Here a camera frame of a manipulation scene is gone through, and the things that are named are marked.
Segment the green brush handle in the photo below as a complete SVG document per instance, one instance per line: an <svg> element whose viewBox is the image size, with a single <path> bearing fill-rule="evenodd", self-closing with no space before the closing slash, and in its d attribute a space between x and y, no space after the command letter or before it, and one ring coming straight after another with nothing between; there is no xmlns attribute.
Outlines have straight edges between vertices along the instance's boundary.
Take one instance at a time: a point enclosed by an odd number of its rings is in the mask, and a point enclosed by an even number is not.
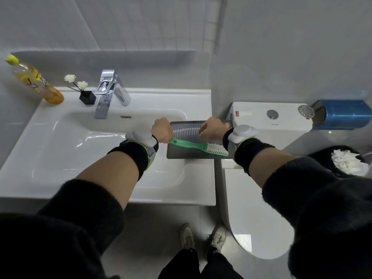
<svg viewBox="0 0 372 279"><path fill-rule="evenodd" d="M179 139L173 139L173 141L169 141L170 144L184 147L184 148L193 148L193 149L199 149L202 151L206 151L207 149L207 144L195 144L192 142L184 141L184 140L179 140Z"/></svg>

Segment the toilet lid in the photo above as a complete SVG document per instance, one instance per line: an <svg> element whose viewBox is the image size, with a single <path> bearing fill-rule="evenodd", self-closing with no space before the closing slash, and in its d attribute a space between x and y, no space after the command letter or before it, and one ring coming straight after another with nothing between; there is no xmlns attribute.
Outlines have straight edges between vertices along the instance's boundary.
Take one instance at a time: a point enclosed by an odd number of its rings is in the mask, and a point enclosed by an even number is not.
<svg viewBox="0 0 372 279"><path fill-rule="evenodd" d="M224 172L229 225L237 242L259 258L286 253L294 236L289 222L263 201L261 188L243 169Z"/></svg>

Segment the crumpled white tissue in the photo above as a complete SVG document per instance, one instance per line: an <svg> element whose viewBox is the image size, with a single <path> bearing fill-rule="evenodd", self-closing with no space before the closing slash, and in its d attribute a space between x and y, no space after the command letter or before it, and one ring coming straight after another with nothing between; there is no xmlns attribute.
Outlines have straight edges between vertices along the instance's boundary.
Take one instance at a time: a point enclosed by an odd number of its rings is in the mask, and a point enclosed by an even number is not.
<svg viewBox="0 0 372 279"><path fill-rule="evenodd" d="M356 156L359 154L351 153L349 150L334 150L331 158L334 165L346 174L365 176L368 173L369 165L361 162Z"/></svg>

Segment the flower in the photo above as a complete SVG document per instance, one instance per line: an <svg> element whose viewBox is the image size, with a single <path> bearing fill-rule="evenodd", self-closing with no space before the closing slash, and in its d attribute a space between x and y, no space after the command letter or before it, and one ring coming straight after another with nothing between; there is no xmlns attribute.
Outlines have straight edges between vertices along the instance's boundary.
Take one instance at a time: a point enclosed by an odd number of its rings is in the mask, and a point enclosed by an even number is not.
<svg viewBox="0 0 372 279"><path fill-rule="evenodd" d="M81 90L84 90L87 86L88 86L88 83L85 82L85 81L79 81L79 82L77 83L77 87L78 87L79 89L81 89Z"/></svg>
<svg viewBox="0 0 372 279"><path fill-rule="evenodd" d="M76 76L74 74L67 74L65 76L65 81L68 81L69 83L72 83L75 81Z"/></svg>

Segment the metal drain strainer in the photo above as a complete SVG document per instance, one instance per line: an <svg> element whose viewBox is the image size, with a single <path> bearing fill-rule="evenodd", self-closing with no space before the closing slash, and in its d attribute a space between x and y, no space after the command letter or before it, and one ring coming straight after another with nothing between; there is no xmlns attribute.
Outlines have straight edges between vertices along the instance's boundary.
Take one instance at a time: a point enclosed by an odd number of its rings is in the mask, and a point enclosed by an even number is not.
<svg viewBox="0 0 372 279"><path fill-rule="evenodd" d="M298 107L298 112L305 117L306 119L313 118L315 116L314 109L312 107L309 107L307 105L300 105Z"/></svg>

